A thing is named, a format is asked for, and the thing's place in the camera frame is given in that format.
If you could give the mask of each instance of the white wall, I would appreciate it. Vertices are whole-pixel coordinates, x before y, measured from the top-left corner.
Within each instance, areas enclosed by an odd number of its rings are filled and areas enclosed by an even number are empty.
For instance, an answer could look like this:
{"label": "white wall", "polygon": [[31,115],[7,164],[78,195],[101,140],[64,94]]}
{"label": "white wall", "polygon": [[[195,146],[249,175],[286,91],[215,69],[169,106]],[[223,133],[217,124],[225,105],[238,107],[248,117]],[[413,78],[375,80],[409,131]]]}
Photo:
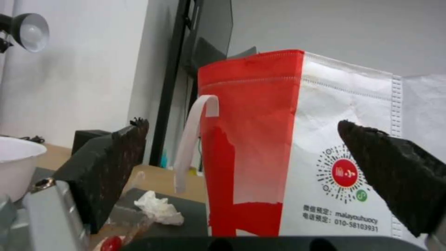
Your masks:
{"label": "white wall", "polygon": [[0,86],[0,134],[71,146],[75,130],[127,124],[148,0],[16,0],[50,26],[46,50],[10,48]]}
{"label": "white wall", "polygon": [[295,48],[393,72],[446,72],[444,0],[233,0],[229,55]]}

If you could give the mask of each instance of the tissue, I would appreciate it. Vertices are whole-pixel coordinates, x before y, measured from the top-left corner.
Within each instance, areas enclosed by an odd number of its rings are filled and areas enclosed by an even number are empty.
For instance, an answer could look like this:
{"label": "tissue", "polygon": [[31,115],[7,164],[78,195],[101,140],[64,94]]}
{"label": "tissue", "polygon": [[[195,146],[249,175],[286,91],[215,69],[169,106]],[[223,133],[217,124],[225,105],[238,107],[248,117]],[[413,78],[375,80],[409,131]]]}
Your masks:
{"label": "tissue", "polygon": [[134,204],[155,222],[177,226],[184,222],[184,217],[172,204],[167,203],[167,198],[157,199],[154,191],[147,191]]}

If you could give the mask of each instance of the non-woven bag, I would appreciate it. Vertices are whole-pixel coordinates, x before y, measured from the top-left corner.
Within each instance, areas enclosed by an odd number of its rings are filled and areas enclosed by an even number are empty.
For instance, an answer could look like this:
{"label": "non-woven bag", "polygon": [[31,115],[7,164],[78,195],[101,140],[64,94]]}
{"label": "non-woven bag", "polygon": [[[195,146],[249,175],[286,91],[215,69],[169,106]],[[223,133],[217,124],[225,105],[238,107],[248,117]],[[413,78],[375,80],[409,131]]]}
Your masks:
{"label": "non-woven bag", "polygon": [[202,67],[198,84],[175,185],[185,189],[201,137],[211,235],[377,235],[423,245],[367,184],[337,132],[347,119],[400,137],[399,76],[285,50]]}

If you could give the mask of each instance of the bag handle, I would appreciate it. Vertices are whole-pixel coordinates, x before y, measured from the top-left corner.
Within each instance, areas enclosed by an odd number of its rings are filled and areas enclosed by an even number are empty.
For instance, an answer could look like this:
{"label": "bag handle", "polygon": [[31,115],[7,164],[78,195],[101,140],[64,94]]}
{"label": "bag handle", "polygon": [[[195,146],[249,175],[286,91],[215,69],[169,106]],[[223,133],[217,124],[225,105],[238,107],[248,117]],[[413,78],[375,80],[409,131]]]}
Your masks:
{"label": "bag handle", "polygon": [[192,164],[195,144],[200,134],[200,118],[204,105],[207,105],[206,117],[219,116],[219,99],[215,95],[202,95],[192,105],[173,164],[175,171],[173,182],[177,193],[186,190],[186,175]]}

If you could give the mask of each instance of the desk lamp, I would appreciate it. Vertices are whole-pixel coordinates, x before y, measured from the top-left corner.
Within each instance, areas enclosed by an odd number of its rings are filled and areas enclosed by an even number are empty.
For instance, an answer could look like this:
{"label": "desk lamp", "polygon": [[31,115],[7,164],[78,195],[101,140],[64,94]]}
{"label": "desk lamp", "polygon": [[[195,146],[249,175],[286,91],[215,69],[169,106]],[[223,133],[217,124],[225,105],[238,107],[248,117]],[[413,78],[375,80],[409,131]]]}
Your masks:
{"label": "desk lamp", "polygon": [[0,38],[0,53],[4,53],[11,42],[7,40],[8,35],[29,52],[39,52],[48,43],[50,30],[45,18],[39,14],[26,13],[16,17],[0,14],[0,33],[5,33],[5,38]]}

